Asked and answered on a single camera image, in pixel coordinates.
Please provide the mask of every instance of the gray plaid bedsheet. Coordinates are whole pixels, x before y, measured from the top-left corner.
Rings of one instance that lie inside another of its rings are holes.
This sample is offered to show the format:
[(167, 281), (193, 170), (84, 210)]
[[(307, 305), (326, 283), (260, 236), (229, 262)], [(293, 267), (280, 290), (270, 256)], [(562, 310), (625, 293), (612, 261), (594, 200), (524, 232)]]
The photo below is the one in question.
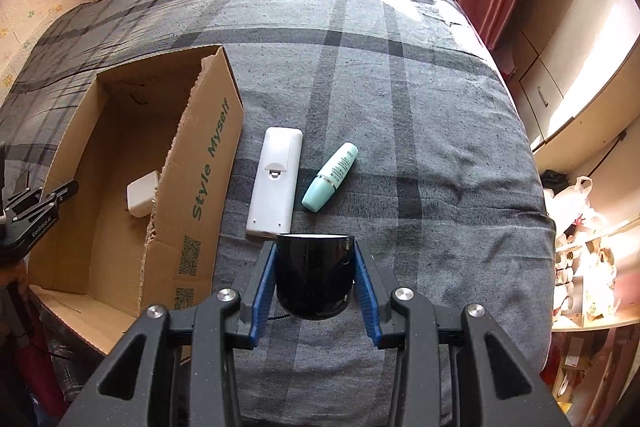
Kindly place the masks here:
[[(8, 189), (23, 169), (44, 180), (93, 71), (158, 50), (224, 44), (246, 115), (215, 288), (260, 249), (244, 226), (264, 131), (297, 127), (304, 142), (294, 231), (354, 234), (434, 303), (485, 303), (541, 369), (554, 227), (523, 126), (474, 38), (454, 0), (79, 6), (40, 39), (0, 109)], [(353, 169), (318, 214), (305, 212), (305, 188), (346, 140), (360, 150)], [(282, 310), (274, 303), (271, 312)], [(382, 425), (394, 359), (372, 347), (357, 302), (327, 321), (270, 321), (260, 346), (236, 356), (242, 413), (268, 423)], [(446, 371), (442, 388), (446, 419)]]

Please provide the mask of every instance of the black cup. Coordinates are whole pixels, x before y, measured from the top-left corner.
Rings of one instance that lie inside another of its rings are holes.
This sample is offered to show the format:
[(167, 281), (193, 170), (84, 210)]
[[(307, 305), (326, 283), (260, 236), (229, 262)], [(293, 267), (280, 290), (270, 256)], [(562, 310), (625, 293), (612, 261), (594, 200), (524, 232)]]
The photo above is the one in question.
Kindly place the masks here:
[(276, 236), (276, 294), (284, 309), (308, 320), (334, 317), (351, 300), (355, 274), (352, 235)]

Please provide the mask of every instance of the mint green tube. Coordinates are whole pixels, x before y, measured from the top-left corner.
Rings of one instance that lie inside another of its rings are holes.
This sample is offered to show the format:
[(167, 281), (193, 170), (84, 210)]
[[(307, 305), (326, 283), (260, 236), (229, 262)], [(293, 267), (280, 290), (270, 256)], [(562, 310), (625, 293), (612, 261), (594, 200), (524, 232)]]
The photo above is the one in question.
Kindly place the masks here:
[(302, 204), (311, 212), (320, 210), (334, 195), (357, 156), (358, 148), (353, 143), (343, 144), (318, 171), (302, 198)]

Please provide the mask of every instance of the blue gripper pad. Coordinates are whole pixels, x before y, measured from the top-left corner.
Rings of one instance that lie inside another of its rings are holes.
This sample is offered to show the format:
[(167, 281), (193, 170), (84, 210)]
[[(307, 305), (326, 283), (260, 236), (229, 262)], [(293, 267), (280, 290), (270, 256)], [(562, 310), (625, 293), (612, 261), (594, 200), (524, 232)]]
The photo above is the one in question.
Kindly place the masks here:
[(367, 335), (373, 341), (373, 345), (378, 347), (380, 338), (382, 337), (382, 330), (380, 330), (380, 316), (378, 315), (378, 300), (375, 293), (373, 293), (373, 287), (369, 280), (369, 274), (362, 258), (362, 252), (356, 243), (355, 247), (355, 261), (356, 261), (356, 295), (360, 302), (360, 310), (362, 311), (362, 319), (364, 320), (364, 326), (367, 330)]
[(269, 252), (267, 264), (262, 272), (262, 279), (258, 285), (254, 305), (252, 306), (252, 322), (249, 331), (249, 341), (252, 346), (257, 346), (258, 341), (264, 335), (269, 318), (269, 309), (271, 308), (271, 299), (273, 299), (273, 291), (276, 287), (276, 274), (274, 263), (277, 254), (277, 247), (273, 245)]

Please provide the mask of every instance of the silver screw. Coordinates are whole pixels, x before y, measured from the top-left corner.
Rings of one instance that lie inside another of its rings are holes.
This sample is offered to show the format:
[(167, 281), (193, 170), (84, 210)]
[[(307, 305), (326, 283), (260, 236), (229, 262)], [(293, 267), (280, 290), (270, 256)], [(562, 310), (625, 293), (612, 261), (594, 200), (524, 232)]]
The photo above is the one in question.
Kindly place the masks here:
[(225, 288), (218, 292), (218, 300), (223, 302), (229, 302), (236, 298), (236, 292), (231, 288)]
[(164, 308), (162, 308), (162, 306), (159, 306), (157, 304), (154, 304), (153, 306), (149, 306), (149, 308), (146, 310), (146, 316), (149, 317), (150, 319), (159, 319), (163, 315), (164, 315)]
[(484, 306), (482, 304), (469, 304), (466, 307), (466, 312), (472, 317), (482, 317), (484, 315)]
[(399, 301), (410, 301), (414, 298), (414, 291), (411, 288), (398, 288), (394, 294)]

